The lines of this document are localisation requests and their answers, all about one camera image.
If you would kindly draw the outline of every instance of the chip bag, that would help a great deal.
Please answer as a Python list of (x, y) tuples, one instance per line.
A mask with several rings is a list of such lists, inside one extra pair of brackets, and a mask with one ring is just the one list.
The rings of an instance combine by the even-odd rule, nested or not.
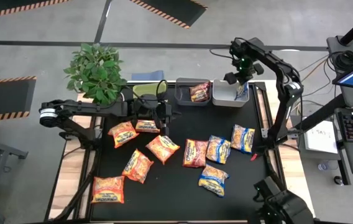
[(204, 167), (206, 166), (206, 152), (208, 141), (186, 140), (185, 155), (183, 156), (183, 166)]
[(150, 161), (143, 153), (136, 149), (132, 154), (131, 159), (129, 159), (126, 168), (124, 168), (122, 171), (121, 175), (130, 178), (130, 180), (144, 183), (146, 175), (152, 164), (152, 161)]
[(159, 133), (160, 130), (156, 127), (154, 121), (138, 120), (135, 130), (138, 132)]
[(91, 203), (124, 203), (124, 176), (109, 178), (94, 177), (92, 194), (93, 199)]
[(189, 87), (190, 89), (190, 100), (192, 102), (201, 102), (209, 99), (209, 86), (210, 82), (206, 82), (194, 87)]
[(225, 180), (229, 174), (222, 170), (206, 165), (199, 179), (199, 186), (216, 193), (218, 196), (225, 196)]
[(165, 165), (165, 161), (174, 154), (179, 146), (176, 145), (168, 136), (157, 136), (153, 141), (146, 145), (152, 153), (160, 159), (160, 161)]
[(255, 129), (243, 128), (237, 124), (233, 127), (231, 147), (241, 152), (252, 153)]
[(216, 136), (209, 137), (207, 147), (207, 159), (225, 164), (231, 153), (231, 142)]
[(111, 128), (108, 132), (108, 135), (113, 136), (114, 138), (114, 148), (122, 146), (127, 141), (135, 138), (139, 133), (135, 132), (134, 127), (130, 121), (119, 123), (115, 127)]

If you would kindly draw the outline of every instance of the red snack bag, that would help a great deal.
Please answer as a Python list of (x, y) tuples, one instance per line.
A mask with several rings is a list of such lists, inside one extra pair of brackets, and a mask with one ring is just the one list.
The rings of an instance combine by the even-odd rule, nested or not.
[(145, 182), (146, 175), (153, 164), (143, 153), (136, 149), (129, 159), (126, 168), (122, 171), (121, 175), (124, 175), (130, 180)]
[(92, 194), (91, 203), (124, 203), (124, 176), (109, 178), (94, 177)]
[(119, 123), (115, 127), (111, 128), (108, 135), (114, 138), (114, 148), (122, 146), (127, 141), (135, 138), (139, 133), (135, 132), (134, 127), (130, 121)]
[(201, 102), (209, 99), (210, 82), (206, 82), (194, 87), (190, 87), (190, 100), (192, 102)]
[(185, 167), (205, 167), (208, 141), (186, 140), (185, 155), (183, 156), (183, 166)]
[(160, 159), (163, 165), (165, 165), (165, 161), (179, 149), (179, 146), (172, 142), (168, 136), (157, 136), (146, 145), (146, 148), (151, 150), (152, 153)]

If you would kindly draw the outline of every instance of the desk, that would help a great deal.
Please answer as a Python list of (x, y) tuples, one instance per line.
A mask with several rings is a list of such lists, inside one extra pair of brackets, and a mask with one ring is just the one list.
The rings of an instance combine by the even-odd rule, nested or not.
[[(278, 109), (278, 99), (277, 99), (277, 90), (275, 88), (275, 81), (274, 80), (267, 80), (267, 81), (260, 81), (264, 82), (264, 86), (266, 87), (266, 96), (263, 96), (261, 91), (259, 92), (259, 105), (261, 107), (261, 113), (264, 126), (267, 127), (267, 114), (265, 110), (265, 102), (268, 101), (270, 106), (270, 111), (272, 114), (273, 120), (275, 119), (275, 115)], [(82, 101), (89, 101), (88, 99), (83, 99), (82, 95), (78, 96), (78, 100)], [(89, 117), (81, 117), (75, 116), (73, 120), (77, 123), (80, 123), (84, 127), (95, 126), (95, 122), (91, 121)], [(295, 141), (288, 141), (287, 144), (295, 146)], [(71, 151), (79, 146), (79, 142), (77, 139), (73, 139), (68, 141), (65, 146), (65, 152)], [(48, 210), (46, 218), (55, 218), (67, 205), (70, 199), (73, 197), (74, 193), (78, 188), (79, 179), (82, 173), (86, 173), (86, 171), (82, 170), (82, 164), (85, 157), (89, 157), (90, 159), (93, 158), (91, 155), (85, 155), (84, 150), (77, 150), (73, 154), (68, 155), (68, 157), (64, 158), (60, 168), (59, 173), (57, 175), (57, 181), (54, 186), (53, 195), (48, 204)], [(275, 169), (276, 160), (275, 154), (270, 152), (271, 162)], [(301, 163), (300, 155), (298, 151), (290, 149), (289, 147), (280, 147), (280, 157), (282, 160), (282, 169), (285, 176), (287, 188), (291, 190), (293, 193), (300, 196), (306, 204), (308, 205), (309, 209), (313, 211), (313, 205), (311, 202), (308, 185), (305, 179), (305, 173), (303, 172), (303, 166)], [(71, 217), (84, 217), (86, 213), (86, 201), (87, 201), (88, 191), (85, 192), (85, 198), (82, 200), (81, 209), (78, 213), (72, 214)]]

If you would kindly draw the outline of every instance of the black and orange tape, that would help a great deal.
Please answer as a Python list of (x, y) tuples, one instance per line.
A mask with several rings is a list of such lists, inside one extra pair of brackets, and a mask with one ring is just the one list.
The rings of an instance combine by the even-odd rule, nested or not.
[(184, 22), (178, 20), (178, 19), (175, 19), (174, 17), (148, 5), (147, 3), (143, 2), (143, 1), (140, 1), (140, 0), (130, 0), (132, 1), (133, 3), (137, 4), (138, 6), (142, 6), (144, 7), (145, 9), (149, 10), (150, 12), (154, 13), (154, 14), (157, 14), (161, 17), (163, 17), (164, 19), (167, 19), (169, 20), (170, 22), (173, 22), (175, 23), (176, 25), (180, 26), (180, 27), (183, 27), (185, 29), (189, 29), (190, 26), (188, 26), (187, 24), (185, 24)]
[(197, 2), (197, 1), (194, 1), (194, 0), (190, 0), (190, 1), (193, 1), (193, 2), (196, 3), (197, 5), (203, 6), (205, 9), (208, 9), (207, 6), (201, 4), (200, 2)]
[(0, 120), (4, 119), (14, 119), (14, 118), (25, 118), (30, 115), (30, 111), (19, 111), (12, 113), (0, 114)]
[(26, 6), (19, 6), (19, 7), (13, 7), (10, 9), (3, 9), (3, 10), (0, 10), (0, 16), (12, 14), (15, 12), (27, 11), (30, 9), (37, 9), (40, 7), (50, 6), (52, 4), (58, 4), (58, 3), (67, 2), (67, 1), (69, 1), (69, 0), (48, 0), (48, 1), (38, 2), (35, 4), (29, 4)]
[(29, 77), (18, 77), (18, 78), (5, 78), (0, 80), (0, 83), (4, 82), (16, 82), (16, 81), (22, 81), (22, 80), (36, 80), (36, 76), (29, 76)]

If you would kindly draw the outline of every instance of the floor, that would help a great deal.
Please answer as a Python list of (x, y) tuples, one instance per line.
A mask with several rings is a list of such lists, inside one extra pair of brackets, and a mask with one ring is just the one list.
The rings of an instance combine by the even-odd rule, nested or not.
[[(53, 6), (0, 17), (0, 40), (92, 42), (106, 0), (72, 0)], [(128, 0), (113, 0), (101, 42), (227, 44), (234, 37), (258, 37), (267, 45), (325, 46), (326, 38), (341, 35), (353, 26), (350, 0), (200, 0), (208, 10), (186, 30), (136, 6)], [(38, 77), (31, 111), (41, 102), (74, 99), (66, 90), (62, 69), (68, 66), (77, 47), (0, 46), (0, 78)], [(298, 70), (326, 55), (326, 52), (274, 51)], [(198, 49), (120, 49), (122, 76), (133, 72), (163, 70), (165, 78), (222, 78), (234, 68), (226, 58)], [(303, 71), (306, 76), (310, 69)], [(331, 78), (335, 76), (326, 70)], [(274, 79), (268, 69), (257, 80)], [(305, 80), (305, 93), (315, 91), (327, 79), (322, 69)], [(334, 97), (331, 85), (306, 97), (321, 104)], [(304, 103), (304, 114), (316, 105)], [(41, 222), (64, 141), (58, 130), (39, 125), (39, 114), (0, 121), (0, 142), (29, 151), (25, 161), (9, 160), (11, 172), (1, 178), (0, 212), (6, 223)], [(320, 171), (320, 161), (303, 159), (316, 216), (322, 220), (353, 223), (352, 185), (332, 182), (338, 170)]]

